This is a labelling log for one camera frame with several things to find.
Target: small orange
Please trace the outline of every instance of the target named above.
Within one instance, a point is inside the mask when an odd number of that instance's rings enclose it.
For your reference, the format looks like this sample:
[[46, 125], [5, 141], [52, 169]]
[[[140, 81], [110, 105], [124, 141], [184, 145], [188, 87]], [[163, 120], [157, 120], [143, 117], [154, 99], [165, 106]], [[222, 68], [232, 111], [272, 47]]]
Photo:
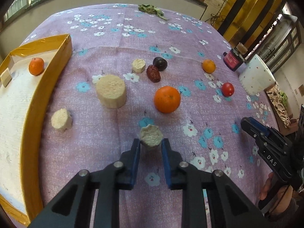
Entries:
[[162, 113], [175, 111], [181, 103], [181, 95], [174, 87], [161, 87], [154, 95], [154, 105]]
[[211, 74], [215, 71], [216, 66], [212, 60], [206, 59], [202, 63], [202, 68], [206, 73]]
[[44, 60], [42, 58], [36, 57], [31, 60], [29, 63], [29, 72], [32, 75], [40, 75], [44, 69]]

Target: white bucket with dots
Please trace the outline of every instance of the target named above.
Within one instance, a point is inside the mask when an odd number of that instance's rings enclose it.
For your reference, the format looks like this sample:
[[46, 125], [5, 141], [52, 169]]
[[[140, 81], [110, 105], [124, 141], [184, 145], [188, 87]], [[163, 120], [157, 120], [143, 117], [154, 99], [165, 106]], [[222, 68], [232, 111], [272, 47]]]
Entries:
[[264, 61], [255, 54], [240, 74], [239, 80], [245, 91], [253, 96], [273, 85], [276, 80]]

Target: dark jar with red label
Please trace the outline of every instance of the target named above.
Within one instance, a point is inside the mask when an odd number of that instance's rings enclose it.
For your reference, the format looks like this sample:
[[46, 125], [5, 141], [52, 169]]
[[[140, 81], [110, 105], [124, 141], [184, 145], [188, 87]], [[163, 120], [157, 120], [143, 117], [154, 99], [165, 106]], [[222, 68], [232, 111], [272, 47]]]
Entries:
[[225, 55], [223, 61], [228, 68], [230, 68], [232, 71], [236, 71], [245, 62], [242, 55], [245, 54], [246, 51], [247, 49], [241, 43], [239, 43], [236, 48], [231, 49]]

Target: electrical wire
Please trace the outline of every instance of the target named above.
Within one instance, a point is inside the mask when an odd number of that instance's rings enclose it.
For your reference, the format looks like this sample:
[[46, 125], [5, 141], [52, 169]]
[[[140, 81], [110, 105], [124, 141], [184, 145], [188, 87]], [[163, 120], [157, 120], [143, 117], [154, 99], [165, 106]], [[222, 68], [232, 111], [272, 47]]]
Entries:
[[278, 203], [275, 205], [275, 207], [271, 210], [271, 212], [270, 212], [269, 214], [267, 214], [267, 217], [269, 217], [269, 216], [272, 214], [272, 212], [278, 207], [278, 205], [279, 205], [280, 202], [282, 201], [282, 199], [283, 199], [284, 195], [286, 194], [287, 190], [289, 189], [289, 187], [290, 187], [290, 184], [289, 184], [289, 185], [287, 186], [287, 188], [285, 189], [284, 193], [282, 194], [280, 200], [279, 200]]
[[223, 1], [221, 7], [219, 8], [218, 12], [216, 14], [211, 14], [211, 18], [205, 20], [205, 22], [207, 22], [208, 20], [210, 20], [210, 25], [214, 25], [214, 22], [218, 19], [221, 18], [222, 20], [220, 22], [223, 22], [225, 20], [225, 18], [223, 18], [223, 16], [221, 15], [221, 9], [224, 6], [224, 3], [226, 2], [226, 0]]

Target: human hand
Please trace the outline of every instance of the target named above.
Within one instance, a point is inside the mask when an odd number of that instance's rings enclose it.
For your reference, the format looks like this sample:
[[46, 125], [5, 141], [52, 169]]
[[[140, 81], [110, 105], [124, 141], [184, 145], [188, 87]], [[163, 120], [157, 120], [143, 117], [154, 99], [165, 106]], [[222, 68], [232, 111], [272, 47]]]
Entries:
[[[274, 172], [269, 173], [268, 179], [266, 180], [265, 185], [261, 189], [261, 193], [259, 195], [260, 200], [264, 200], [267, 197], [267, 194], [268, 194], [268, 192], [270, 191], [270, 188], [271, 188], [271, 180], [272, 180], [273, 176], [274, 176]], [[290, 204], [290, 201], [291, 201], [291, 198], [292, 198], [292, 192], [293, 192], [292, 186], [289, 186], [289, 188], [286, 191], [284, 197], [280, 201], [280, 199], [281, 199], [283, 193], [285, 192], [286, 188], [287, 188], [287, 186], [283, 186], [279, 189], [279, 191], [277, 193], [278, 199], [275, 202], [275, 204], [269, 210], [269, 212], [271, 212], [274, 215], [278, 215], [278, 214], [284, 212]]]

